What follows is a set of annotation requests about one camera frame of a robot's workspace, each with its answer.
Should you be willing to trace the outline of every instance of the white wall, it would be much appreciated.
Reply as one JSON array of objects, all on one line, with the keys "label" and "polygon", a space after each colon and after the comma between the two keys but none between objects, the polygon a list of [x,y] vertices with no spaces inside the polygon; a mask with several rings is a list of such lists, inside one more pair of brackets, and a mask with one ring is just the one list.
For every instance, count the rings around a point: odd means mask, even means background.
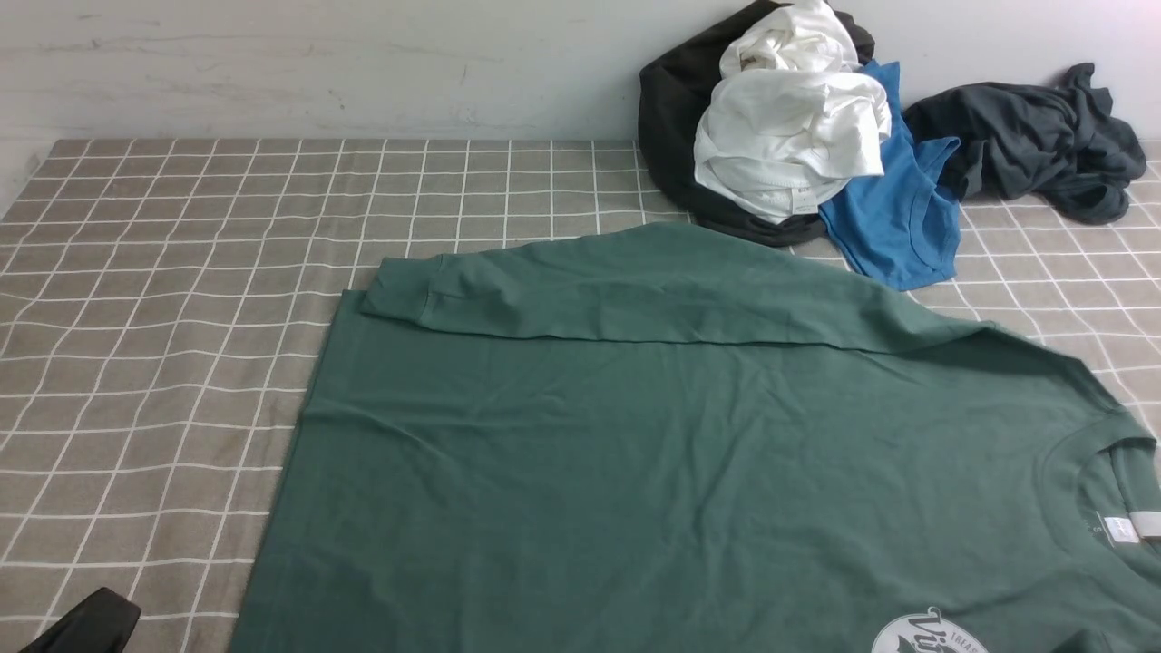
[{"label": "white wall", "polygon": [[[1097,63],[1161,136],[1156,0],[834,0],[904,101]],[[607,138],[636,72],[744,0],[3,0],[0,139]]]}]

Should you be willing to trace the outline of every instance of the gray plaid fabric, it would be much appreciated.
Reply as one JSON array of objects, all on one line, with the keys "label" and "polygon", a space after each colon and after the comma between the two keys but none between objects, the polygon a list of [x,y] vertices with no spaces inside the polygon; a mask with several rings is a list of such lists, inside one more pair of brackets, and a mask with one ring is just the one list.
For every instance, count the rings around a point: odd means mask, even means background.
[{"label": "gray plaid fabric", "polygon": [[[969,203],[959,277],[913,295],[1082,358],[1156,433],[1146,148],[1120,222]],[[225,648],[338,293],[381,258],[673,220],[630,142],[57,143],[0,221],[0,648],[100,586],[144,609],[131,651]]]}]

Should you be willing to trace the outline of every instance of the neckline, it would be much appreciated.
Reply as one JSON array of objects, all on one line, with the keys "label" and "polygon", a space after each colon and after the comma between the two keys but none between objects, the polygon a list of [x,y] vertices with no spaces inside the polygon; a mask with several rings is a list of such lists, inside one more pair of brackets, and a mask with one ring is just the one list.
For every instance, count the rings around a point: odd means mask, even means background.
[{"label": "neckline", "polygon": [[[1142,574],[1115,551],[1089,536],[1089,525],[1076,509],[1075,502],[1084,465],[1102,451],[1133,440],[1156,443],[1126,409],[1118,407],[1110,410],[1048,451],[1040,462],[1037,489],[1048,530],[1057,545],[1070,558],[1080,559],[1084,573],[1101,589],[1125,604],[1145,611],[1147,607],[1161,605],[1161,544],[1141,540],[1140,546],[1149,547],[1154,553],[1149,559],[1147,575]],[[1124,497],[1128,509],[1161,509],[1161,487],[1155,479],[1152,483],[1135,486],[1125,480],[1120,482],[1123,490],[1126,486],[1135,488],[1142,485],[1151,488],[1144,493],[1148,496],[1139,496],[1141,493],[1134,490],[1133,496]],[[1063,501],[1052,496],[1061,489],[1067,491]]]}]

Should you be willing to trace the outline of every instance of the green t-shirt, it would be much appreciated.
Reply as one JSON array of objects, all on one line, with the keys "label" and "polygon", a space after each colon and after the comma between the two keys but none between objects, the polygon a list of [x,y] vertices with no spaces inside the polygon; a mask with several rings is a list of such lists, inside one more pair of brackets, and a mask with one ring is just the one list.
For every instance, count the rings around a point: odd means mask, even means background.
[{"label": "green t-shirt", "polygon": [[233,651],[1159,651],[1154,447],[1072,358],[691,225],[389,259]]}]

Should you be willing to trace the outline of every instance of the white grid line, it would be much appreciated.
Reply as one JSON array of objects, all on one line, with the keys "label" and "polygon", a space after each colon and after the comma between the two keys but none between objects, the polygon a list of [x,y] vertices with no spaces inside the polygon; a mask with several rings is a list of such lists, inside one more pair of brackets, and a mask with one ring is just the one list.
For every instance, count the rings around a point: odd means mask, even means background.
[{"label": "white grid line", "polygon": [[[383,141],[383,148],[387,148],[387,141]],[[377,170],[380,172],[383,171],[383,157],[385,155],[387,155],[387,150],[385,149],[381,149],[378,151],[378,165],[375,167],[375,170]],[[354,260],[353,265],[351,266],[351,280],[347,282],[347,286],[349,286],[352,288],[355,285],[355,274],[359,272],[359,261],[362,260],[362,246],[363,246],[363,243],[367,241],[367,222],[370,221],[370,203],[375,200],[375,192],[378,191],[378,180],[380,179],[381,178],[376,174],[375,175],[375,184],[370,187],[370,198],[367,200],[367,210],[363,211],[363,215],[362,215],[363,223],[362,223],[362,228],[359,230],[359,246],[355,247],[355,260]]]},{"label": "white grid line", "polygon": [[[431,146],[431,141],[424,141],[424,155],[421,167],[427,167],[427,150]],[[424,187],[424,173],[419,173],[419,189]],[[416,191],[416,201],[411,204],[411,222],[408,223],[408,245],[403,250],[403,258],[411,258],[411,243],[416,237],[416,218],[419,216],[419,198],[421,196],[419,191]]]}]

